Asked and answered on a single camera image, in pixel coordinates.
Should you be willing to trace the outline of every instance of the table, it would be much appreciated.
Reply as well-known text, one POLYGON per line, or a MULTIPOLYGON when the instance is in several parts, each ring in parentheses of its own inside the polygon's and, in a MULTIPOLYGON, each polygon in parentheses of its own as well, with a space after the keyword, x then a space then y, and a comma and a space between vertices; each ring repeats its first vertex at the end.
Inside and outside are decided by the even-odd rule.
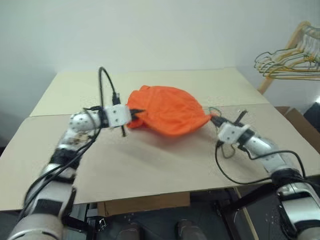
MULTIPOLYGON (((219 106, 229 119, 247 109, 243 122, 273 139, 280 149, 295 150, 307 175, 320 173, 319 154, 234 68, 133 72, 112 78, 123 102, 143 84, 169 85, 190 92, 205 107, 219 106)), ((48 163, 70 114, 98 104, 97 85, 95 72, 66 72, 55 77, 0 158, 0 192, 5 193, 0 211, 22 207, 24 193, 48 163)), ((78 168, 75 203, 235 186, 213 162, 215 131, 208 123, 180 138, 166 138, 147 129, 131 130, 123 138, 119 129, 104 129, 78 168)), ((239 181, 266 176, 261 165, 240 151, 232 159, 223 160, 220 153, 219 158, 225 171, 239 181)))

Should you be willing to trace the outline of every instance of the orange cloth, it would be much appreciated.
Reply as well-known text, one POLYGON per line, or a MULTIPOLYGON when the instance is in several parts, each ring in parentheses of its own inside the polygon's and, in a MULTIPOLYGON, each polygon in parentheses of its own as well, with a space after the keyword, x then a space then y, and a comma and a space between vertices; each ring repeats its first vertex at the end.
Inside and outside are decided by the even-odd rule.
POLYGON ((193 96, 171 86, 144 85, 131 93, 127 105, 145 110, 136 114, 129 128, 146 126, 171 137, 194 132, 211 118, 193 96))

